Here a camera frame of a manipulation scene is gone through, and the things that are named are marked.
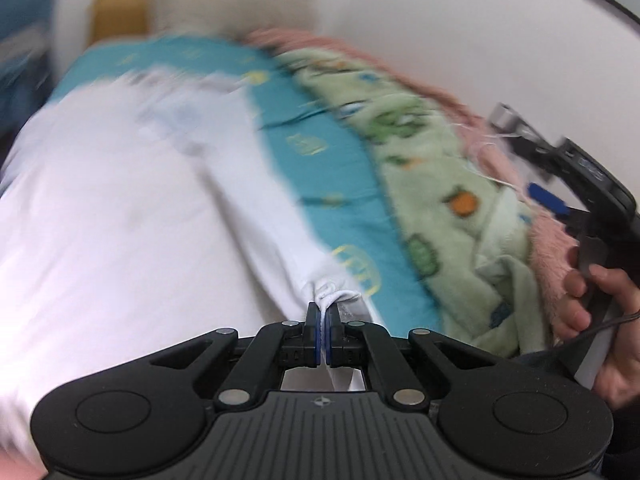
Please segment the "person's right hand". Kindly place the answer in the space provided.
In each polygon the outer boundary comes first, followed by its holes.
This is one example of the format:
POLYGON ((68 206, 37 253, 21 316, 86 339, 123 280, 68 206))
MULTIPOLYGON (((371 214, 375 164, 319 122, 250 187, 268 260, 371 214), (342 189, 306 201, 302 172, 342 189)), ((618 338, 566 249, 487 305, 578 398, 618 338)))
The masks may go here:
POLYGON ((639 402, 639 287, 620 269, 579 265, 570 248, 564 295, 552 314, 562 342, 555 367, 593 391, 611 410, 639 402))

